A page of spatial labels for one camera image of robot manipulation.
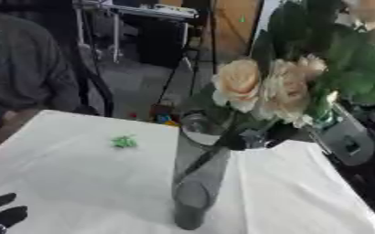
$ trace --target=black chair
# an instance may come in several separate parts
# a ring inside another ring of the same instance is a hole
[[[113,94],[100,74],[90,71],[82,61],[78,46],[78,26],[72,2],[69,0],[0,0],[0,12],[31,20],[46,28],[59,43],[70,62],[80,87],[83,106],[90,107],[89,81],[102,96],[104,116],[113,116]]]

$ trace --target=rose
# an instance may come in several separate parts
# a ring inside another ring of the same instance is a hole
[[[375,22],[375,0],[344,0],[344,2],[351,9],[351,13],[362,22]]]
[[[298,60],[298,68],[305,74],[307,81],[312,81],[323,74],[327,69],[327,65],[321,58],[314,55],[308,55],[307,57],[301,57]]]
[[[258,100],[261,83],[259,67],[250,59],[231,62],[220,68],[219,74],[213,77],[216,88],[213,100],[219,106],[231,107],[240,112],[250,112]]]
[[[293,62],[278,59],[262,85],[259,108],[254,113],[262,119],[278,117],[300,128],[312,121],[304,115],[309,102],[303,70]]]

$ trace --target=dark glass vase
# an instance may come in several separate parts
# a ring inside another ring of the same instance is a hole
[[[223,128],[200,112],[181,122],[172,184],[174,219],[180,228],[193,230],[203,224],[218,199],[230,150],[216,144]]]

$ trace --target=table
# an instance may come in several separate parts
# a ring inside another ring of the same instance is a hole
[[[110,139],[135,134],[135,150]],[[17,192],[26,221],[10,234],[372,234],[375,214],[316,144],[232,153],[203,227],[171,221],[178,129],[43,111],[0,146],[0,195]]]
[[[120,43],[122,37],[123,22],[121,20],[122,14],[129,14],[134,16],[150,16],[156,18],[166,18],[176,21],[185,21],[187,19],[193,19],[198,15],[198,11],[195,9],[190,9],[188,12],[163,10],[161,7],[166,7],[166,5],[155,5],[154,8],[146,7],[130,7],[125,5],[115,5],[113,0],[83,0],[83,4],[86,6],[93,6],[96,8],[101,8],[105,10],[114,11],[113,15],[113,34],[114,34],[114,52],[113,61],[118,62],[121,56]],[[77,4],[74,4],[77,12],[77,23],[79,29],[80,44],[84,45],[84,35],[83,35],[83,21],[82,21],[82,8]]]

